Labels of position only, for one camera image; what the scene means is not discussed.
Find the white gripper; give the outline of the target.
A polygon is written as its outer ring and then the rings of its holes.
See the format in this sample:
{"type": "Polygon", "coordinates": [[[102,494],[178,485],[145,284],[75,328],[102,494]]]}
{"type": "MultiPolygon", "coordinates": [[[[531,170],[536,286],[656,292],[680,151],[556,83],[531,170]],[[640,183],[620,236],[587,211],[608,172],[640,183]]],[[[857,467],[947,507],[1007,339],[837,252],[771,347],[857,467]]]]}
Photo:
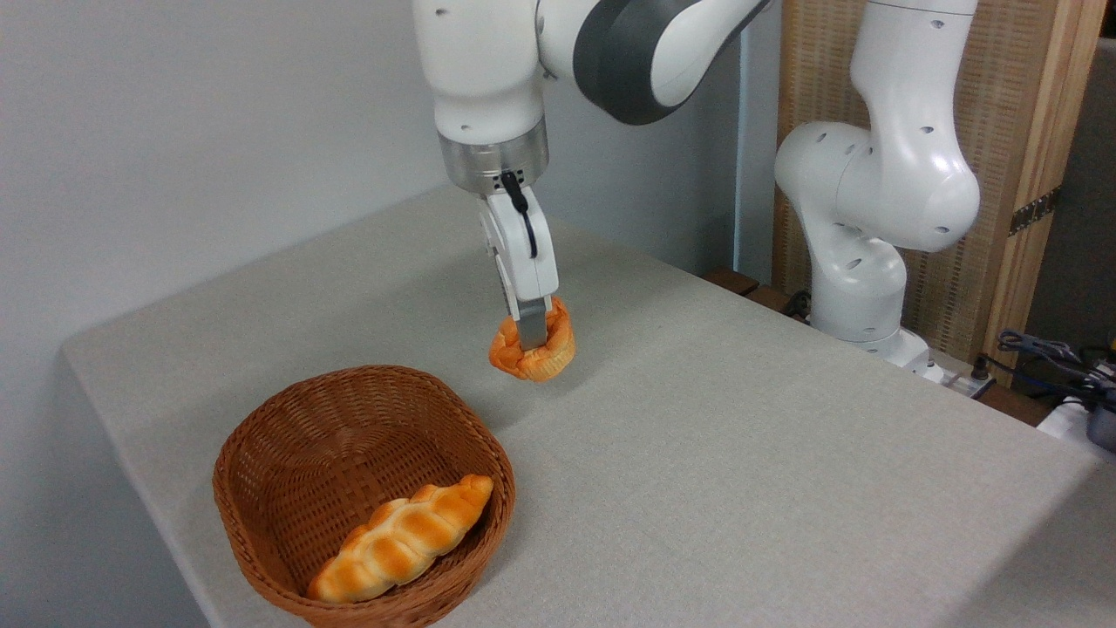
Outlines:
{"type": "Polygon", "coordinates": [[[498,192],[480,201],[480,218],[487,247],[497,259],[519,345],[529,352],[548,341],[547,313],[554,306],[551,294],[559,289],[559,276],[547,218],[533,190],[523,189],[522,193],[526,214],[514,209],[512,195],[498,192]]]}

